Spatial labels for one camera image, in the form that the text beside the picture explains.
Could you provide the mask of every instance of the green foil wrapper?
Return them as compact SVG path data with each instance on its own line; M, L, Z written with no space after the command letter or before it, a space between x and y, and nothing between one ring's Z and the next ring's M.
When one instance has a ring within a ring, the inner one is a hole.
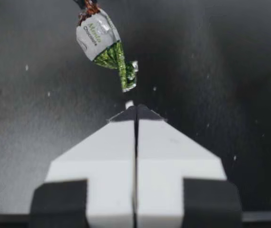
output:
M127 92L136 86L137 61L125 62L121 41L107 47L93 62L102 67L118 69L123 92Z

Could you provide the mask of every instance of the black surface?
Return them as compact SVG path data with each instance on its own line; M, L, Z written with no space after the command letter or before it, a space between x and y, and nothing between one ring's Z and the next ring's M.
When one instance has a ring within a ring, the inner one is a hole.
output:
M183 228L241 228L242 209L233 184L184 179Z
M153 110L150 110L143 104L140 104L137 107L137 118L138 120L163 120L163 118L159 114L155 113Z
M125 111L113 116L109 121L110 122L120 122L120 121L127 121L127 120L136 121L136 112L137 112L137 107L131 106Z
M99 4L139 62L134 103L219 155L244 210L271 210L271 0ZM0 213L27 213L50 161L124 109L117 72L75 41L78 12L0 0Z
M29 228L88 228L87 181L45 183L34 192Z

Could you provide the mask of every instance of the candy wrapper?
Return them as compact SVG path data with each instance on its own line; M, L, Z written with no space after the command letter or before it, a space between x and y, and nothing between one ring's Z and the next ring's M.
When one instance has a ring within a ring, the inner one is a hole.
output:
M105 11L96 1L75 0L82 12L79 14L77 42L94 63L118 69L123 92L136 86L137 61L126 62L120 36Z

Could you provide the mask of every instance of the logo on wrapper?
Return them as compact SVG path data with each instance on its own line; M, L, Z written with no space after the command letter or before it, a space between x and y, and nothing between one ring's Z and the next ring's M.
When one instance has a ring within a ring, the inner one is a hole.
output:
M87 26L84 26L84 30L87 33L88 37L90 38L90 40L92 41L92 43L96 46L97 42L94 40L93 36L90 34L89 29Z

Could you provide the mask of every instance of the gray surface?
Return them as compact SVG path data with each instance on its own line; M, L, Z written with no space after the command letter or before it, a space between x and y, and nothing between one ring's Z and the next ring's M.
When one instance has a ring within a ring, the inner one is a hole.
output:
M244 210L271 210L271 0L99 2L139 61L135 103L219 155ZM27 213L49 162L124 109L117 72L77 46L77 13L0 1L0 213Z

